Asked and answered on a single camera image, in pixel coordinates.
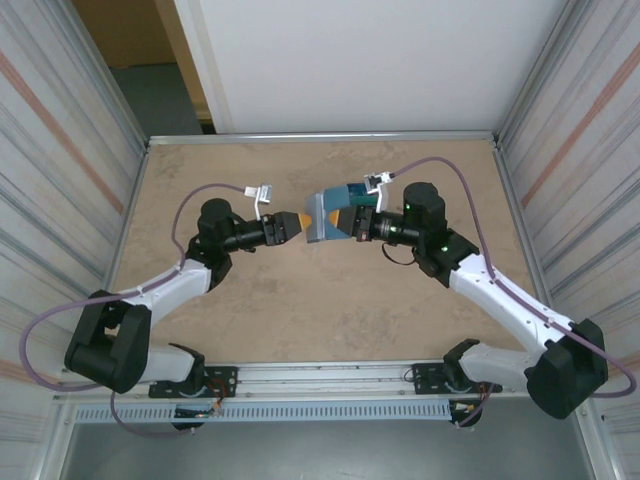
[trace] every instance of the orange stripe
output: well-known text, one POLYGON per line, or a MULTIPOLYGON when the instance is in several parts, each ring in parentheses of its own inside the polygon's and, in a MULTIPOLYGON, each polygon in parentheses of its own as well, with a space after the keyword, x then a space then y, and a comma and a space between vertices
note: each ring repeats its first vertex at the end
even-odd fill
MULTIPOLYGON (((50 375, 40 374, 40 376, 49 383, 59 383, 57 378, 54 378, 50 375)), ((9 378, 11 380, 15 380, 16 382, 34 383, 34 381, 31 380, 31 377, 27 375, 27 372, 25 372, 20 365, 8 362, 7 360, 0 360, 0 377, 9 378)))
POLYGON ((580 121, 580 123, 576 126, 576 128, 571 132, 571 135, 567 137, 564 141, 560 149, 553 156, 549 164, 542 171, 538 179, 535 181, 531 189, 527 192, 527 194, 522 197, 522 206, 527 207, 529 202, 536 194, 536 192, 540 189, 542 184, 549 178, 551 172, 553 172, 556 167, 560 164, 560 162, 567 156, 569 151, 576 144, 578 139, 582 136, 587 127, 591 124, 593 119, 604 109, 604 107, 609 103, 609 101, 613 98, 620 87, 624 85, 624 82, 627 81, 629 76, 636 69, 638 64, 640 63, 640 43, 636 45, 636 48, 633 49, 631 54, 627 57, 620 68, 616 71, 616 73, 611 77, 609 83, 604 87, 596 101, 593 103, 587 114, 580 121))
POLYGON ((118 213, 124 211, 122 202, 118 200, 115 193, 111 191, 109 186, 100 178, 98 173, 91 167, 88 160, 82 154, 82 152, 76 147, 69 135, 60 126, 57 120, 53 117, 51 112, 42 104, 42 102, 36 97, 35 93, 29 85, 24 81, 20 73, 11 64, 9 59, 0 51, 0 70, 7 78, 9 83, 15 88, 15 90, 22 96, 22 98, 29 104, 31 109, 35 112, 42 123, 49 129, 53 136, 58 140, 60 145, 64 147, 69 156, 73 158, 80 169, 89 177, 93 184, 98 187, 98 190, 106 197, 109 203, 116 209, 118 213))

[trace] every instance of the yellow object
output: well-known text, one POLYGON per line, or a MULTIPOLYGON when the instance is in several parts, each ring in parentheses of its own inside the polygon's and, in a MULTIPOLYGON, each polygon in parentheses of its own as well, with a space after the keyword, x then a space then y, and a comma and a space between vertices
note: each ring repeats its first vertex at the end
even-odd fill
POLYGON ((331 222, 331 225, 333 225, 334 227, 337 227, 339 217, 340 217, 340 210, 334 210, 333 212, 331 212, 329 214, 329 222, 331 222))
POLYGON ((300 218, 300 227, 302 230, 305 230, 309 225, 311 225, 311 216, 305 215, 304 213, 299 213, 298 217, 300 218))

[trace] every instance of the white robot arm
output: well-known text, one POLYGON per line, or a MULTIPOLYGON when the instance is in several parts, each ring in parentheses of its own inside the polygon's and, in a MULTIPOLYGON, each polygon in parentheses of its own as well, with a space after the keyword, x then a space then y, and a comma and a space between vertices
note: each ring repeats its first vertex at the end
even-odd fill
MULTIPOLYGON (((370 176, 365 184, 380 192, 382 182, 383 176, 370 176)), ((606 360, 575 341, 581 337, 604 350, 600 328, 588 319, 577 323, 552 311, 496 270, 475 245, 448 228, 444 200, 432 184, 409 185, 403 213, 351 205, 330 219, 359 242, 412 247, 425 274, 478 304, 522 344, 523 352, 473 339, 454 347, 444 356, 444 371, 455 390, 465 391, 470 382, 503 385, 528 392, 546 413, 566 418, 606 382, 606 360)))
MULTIPOLYGON (((261 198, 262 190, 252 196, 261 198)), ((256 207, 256 216, 256 220, 245 221, 231 211, 226 200, 207 201, 201 208, 198 234, 175 267, 118 292, 120 300, 84 308, 67 348, 66 368, 118 393, 152 381, 179 384, 179 391, 185 394, 200 391, 204 357, 180 345, 150 345, 151 329, 183 303, 222 282, 232 266, 230 253, 281 245, 308 224, 304 215, 291 212, 260 215, 256 207)), ((101 296, 111 294, 98 291, 91 298, 101 296)))

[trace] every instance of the white cable clip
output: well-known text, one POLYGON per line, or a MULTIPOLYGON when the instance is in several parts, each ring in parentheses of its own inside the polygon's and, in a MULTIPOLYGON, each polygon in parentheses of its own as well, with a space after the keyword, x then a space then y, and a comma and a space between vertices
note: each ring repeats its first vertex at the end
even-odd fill
POLYGON ((245 197, 253 197, 253 209, 256 212, 256 220, 260 220, 260 205, 268 205, 271 203, 271 194, 273 192, 273 185, 266 183, 261 184, 259 187, 244 187, 245 197))
POLYGON ((364 186, 369 195, 377 194, 376 213, 380 213, 387 208, 389 195, 387 193, 387 183, 393 182, 391 172, 371 173, 364 176, 364 186))

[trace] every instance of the beige tabletop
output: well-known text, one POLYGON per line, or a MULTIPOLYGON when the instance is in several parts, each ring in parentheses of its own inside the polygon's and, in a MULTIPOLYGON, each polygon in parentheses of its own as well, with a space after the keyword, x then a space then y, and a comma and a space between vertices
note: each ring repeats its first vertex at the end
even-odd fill
MULTIPOLYGON (((310 194, 431 155, 445 156, 462 169, 494 263, 531 291, 485 141, 155 146, 116 287, 141 283, 176 261, 169 239, 175 210, 188 192, 202 184, 271 183, 273 200, 264 213, 303 211, 310 194)), ((449 225, 478 242, 462 187, 444 165, 424 165, 399 177, 390 186, 389 209, 400 211, 402 191, 414 181, 434 183, 447 202, 449 225)), ((252 218, 251 199, 221 189, 202 192, 180 221, 178 238, 183 245, 197 233, 200 205, 212 197, 228 199, 236 213, 252 218)), ((391 250, 399 260, 411 258, 407 248, 391 250)), ((509 332, 471 301, 426 277, 415 265, 387 261, 377 242, 351 239, 307 245, 301 234, 280 247, 232 254, 232 260, 233 268, 222 284, 154 328, 154 342, 184 344, 204 353, 209 362, 431 359, 465 338, 520 348, 509 332)))

